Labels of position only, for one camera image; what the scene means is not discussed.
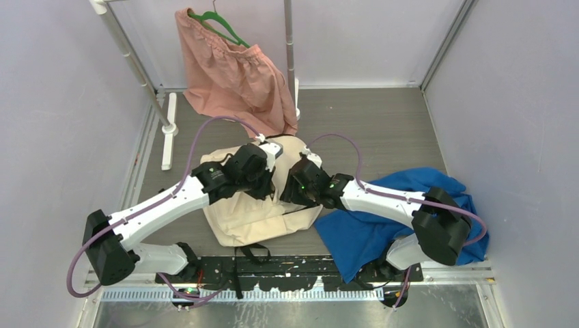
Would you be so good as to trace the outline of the beige canvas backpack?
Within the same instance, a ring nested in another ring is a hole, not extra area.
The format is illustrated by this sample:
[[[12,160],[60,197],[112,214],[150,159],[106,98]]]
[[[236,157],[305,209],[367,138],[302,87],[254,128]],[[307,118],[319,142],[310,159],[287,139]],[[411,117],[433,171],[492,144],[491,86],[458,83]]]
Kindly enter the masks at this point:
[[[272,176],[264,174],[257,183],[259,198],[239,191],[203,210],[219,244],[233,247],[234,255],[240,250],[257,265],[269,262],[271,255],[260,258],[252,249],[266,250],[262,241],[309,229],[322,211],[320,205],[307,198],[301,204],[300,198],[291,200],[283,195],[296,189],[288,181],[288,171],[300,160],[305,142],[291,135],[272,136],[268,141],[282,146],[283,153],[275,162]]]

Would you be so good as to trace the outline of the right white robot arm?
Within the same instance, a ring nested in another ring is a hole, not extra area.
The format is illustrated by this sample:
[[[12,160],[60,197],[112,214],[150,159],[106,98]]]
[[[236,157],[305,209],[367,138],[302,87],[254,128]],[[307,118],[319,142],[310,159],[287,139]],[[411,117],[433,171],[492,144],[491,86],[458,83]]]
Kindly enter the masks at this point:
[[[390,244],[386,257],[379,262],[381,276],[390,281],[425,260],[445,266],[457,264],[476,219],[441,188],[432,187],[426,193],[398,191],[349,174],[331,176],[309,157],[302,157],[289,169],[281,200],[369,213],[411,228],[410,235]]]

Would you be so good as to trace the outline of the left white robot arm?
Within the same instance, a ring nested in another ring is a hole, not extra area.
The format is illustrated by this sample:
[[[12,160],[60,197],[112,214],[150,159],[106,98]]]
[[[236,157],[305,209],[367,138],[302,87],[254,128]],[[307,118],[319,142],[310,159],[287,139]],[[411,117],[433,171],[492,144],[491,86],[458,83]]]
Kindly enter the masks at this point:
[[[131,208],[87,217],[83,236],[85,254],[103,286],[114,285],[132,273],[166,273],[193,281],[199,263],[186,243],[149,245],[143,240],[186,214],[219,200],[246,193],[258,200],[272,192],[275,162],[283,148],[275,142],[248,143],[224,160],[207,161],[184,181]]]

